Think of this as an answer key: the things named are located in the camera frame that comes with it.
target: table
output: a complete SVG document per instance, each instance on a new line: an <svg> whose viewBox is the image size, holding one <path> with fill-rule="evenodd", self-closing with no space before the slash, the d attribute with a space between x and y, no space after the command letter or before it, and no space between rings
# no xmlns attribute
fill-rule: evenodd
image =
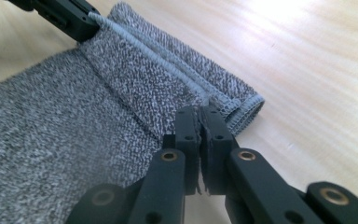
<svg viewBox="0 0 358 224"><path fill-rule="evenodd" d="M89 0L103 15L118 1ZM358 196L358 1L127 1L266 99L237 140L292 186ZM0 81L74 48L36 12L0 1ZM187 223L230 223L223 197L186 197Z"/></svg>

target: wooden surface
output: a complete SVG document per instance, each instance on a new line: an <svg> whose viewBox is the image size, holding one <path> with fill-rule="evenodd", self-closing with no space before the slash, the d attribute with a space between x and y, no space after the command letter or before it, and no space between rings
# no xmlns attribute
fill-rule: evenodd
<svg viewBox="0 0 358 224"><path fill-rule="evenodd" d="M103 15L117 1L90 1ZM305 190L331 181L358 195L358 1L128 1L266 99L239 137ZM0 1L0 81L75 42ZM186 198L186 223L229 223L222 197Z"/></svg>

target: towel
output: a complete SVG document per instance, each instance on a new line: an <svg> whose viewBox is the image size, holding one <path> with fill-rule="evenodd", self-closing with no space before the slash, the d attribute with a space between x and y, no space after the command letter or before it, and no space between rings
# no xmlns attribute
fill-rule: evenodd
<svg viewBox="0 0 358 224"><path fill-rule="evenodd" d="M125 3L89 16L96 36L0 83L0 223L63 223L87 189L142 178L178 108L238 134L264 103Z"/></svg>

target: gray cloth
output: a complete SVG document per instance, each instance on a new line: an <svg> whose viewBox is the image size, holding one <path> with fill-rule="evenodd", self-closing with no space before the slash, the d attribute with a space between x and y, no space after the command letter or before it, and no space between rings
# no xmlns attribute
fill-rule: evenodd
<svg viewBox="0 0 358 224"><path fill-rule="evenodd" d="M147 171L176 109L215 105L237 134L263 99L116 5L91 40L0 83L0 223L63 223L87 189Z"/></svg>

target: gray towel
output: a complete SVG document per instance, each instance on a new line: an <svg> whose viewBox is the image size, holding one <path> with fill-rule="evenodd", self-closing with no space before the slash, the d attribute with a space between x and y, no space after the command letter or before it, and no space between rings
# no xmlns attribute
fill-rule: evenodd
<svg viewBox="0 0 358 224"><path fill-rule="evenodd" d="M0 83L0 223L63 223L87 189L147 171L176 109L215 105L234 134L263 99L120 3L91 40Z"/></svg>

